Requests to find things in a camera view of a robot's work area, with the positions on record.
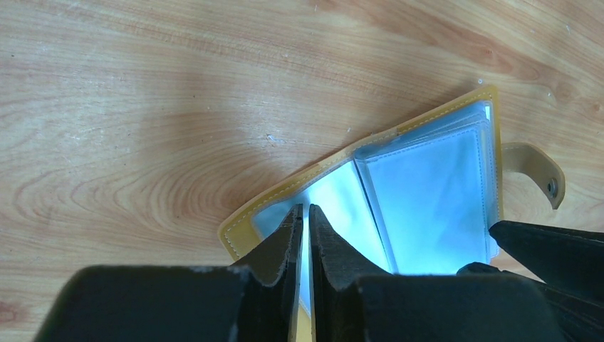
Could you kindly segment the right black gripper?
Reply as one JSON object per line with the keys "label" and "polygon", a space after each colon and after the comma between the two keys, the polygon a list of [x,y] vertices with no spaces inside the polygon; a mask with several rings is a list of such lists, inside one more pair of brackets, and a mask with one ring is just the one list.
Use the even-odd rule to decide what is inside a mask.
{"label": "right black gripper", "polygon": [[566,341],[603,340],[603,305],[597,302],[603,301],[602,232],[504,220],[489,234],[545,283],[479,262],[463,266],[458,276],[488,274],[527,281],[543,296]]}

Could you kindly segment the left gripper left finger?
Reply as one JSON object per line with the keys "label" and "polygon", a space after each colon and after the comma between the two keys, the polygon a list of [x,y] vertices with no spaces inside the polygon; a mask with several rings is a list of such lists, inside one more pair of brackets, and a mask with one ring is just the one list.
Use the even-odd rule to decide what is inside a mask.
{"label": "left gripper left finger", "polygon": [[303,208],[229,266],[89,266],[37,341],[294,341]]}

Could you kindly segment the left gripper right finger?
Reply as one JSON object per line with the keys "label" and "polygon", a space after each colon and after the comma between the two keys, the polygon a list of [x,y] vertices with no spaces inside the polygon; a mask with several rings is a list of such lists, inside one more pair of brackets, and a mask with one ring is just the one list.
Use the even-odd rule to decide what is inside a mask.
{"label": "left gripper right finger", "polygon": [[544,297],[509,274],[389,274],[323,210],[308,218],[314,341],[562,341]]}

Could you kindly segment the yellow leather card holder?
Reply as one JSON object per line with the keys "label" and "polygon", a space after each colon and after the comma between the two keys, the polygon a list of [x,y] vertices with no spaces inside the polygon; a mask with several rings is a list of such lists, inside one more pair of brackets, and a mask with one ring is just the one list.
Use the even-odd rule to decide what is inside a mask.
{"label": "yellow leather card holder", "polygon": [[303,206],[303,236],[320,209],[370,272],[448,276],[489,263],[489,229],[504,217],[502,175],[529,177],[553,209],[566,193],[562,168],[543,150],[501,142],[496,87],[473,90],[316,162],[240,207],[219,238],[240,259]]}

